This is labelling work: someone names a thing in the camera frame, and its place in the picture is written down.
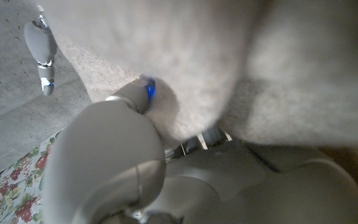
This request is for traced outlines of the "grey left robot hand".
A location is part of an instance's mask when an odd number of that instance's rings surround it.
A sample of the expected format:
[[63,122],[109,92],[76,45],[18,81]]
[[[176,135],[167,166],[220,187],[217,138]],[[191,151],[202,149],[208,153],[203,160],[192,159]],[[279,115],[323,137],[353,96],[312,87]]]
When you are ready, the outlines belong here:
[[46,223],[358,223],[358,186],[316,149],[221,142],[165,152],[136,78],[86,107],[45,164]]

